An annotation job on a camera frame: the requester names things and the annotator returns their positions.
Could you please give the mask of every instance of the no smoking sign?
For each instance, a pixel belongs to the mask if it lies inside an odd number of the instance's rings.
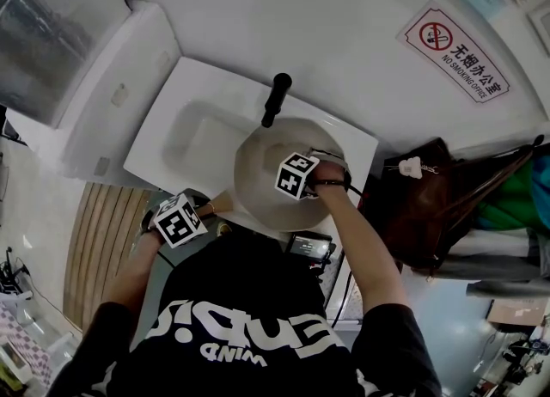
[[[483,104],[510,90],[488,53],[434,1],[409,21],[397,40],[433,63],[475,103]]]
[[[439,22],[428,22],[420,28],[420,40],[432,50],[447,50],[453,44],[453,34]]]

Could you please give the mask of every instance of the wooden floor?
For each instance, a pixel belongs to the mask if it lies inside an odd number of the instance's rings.
[[[151,191],[88,183],[70,238],[63,312],[84,332],[128,258]]]

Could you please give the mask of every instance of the faucet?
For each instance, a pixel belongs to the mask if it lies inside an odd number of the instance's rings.
[[[292,78],[286,73],[279,73],[273,78],[272,92],[266,102],[266,113],[261,120],[262,126],[269,128],[273,125],[273,120],[281,112],[286,93],[292,85]]]

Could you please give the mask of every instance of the red circle sign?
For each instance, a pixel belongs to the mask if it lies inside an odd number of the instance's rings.
[[[420,28],[422,44],[432,50],[445,50],[453,44],[453,34],[439,22],[428,22]]]

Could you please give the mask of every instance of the bag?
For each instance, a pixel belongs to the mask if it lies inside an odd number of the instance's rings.
[[[543,139],[498,156],[456,161],[438,138],[386,160],[371,214],[389,252],[414,269],[437,269],[470,230],[475,206],[529,160]]]

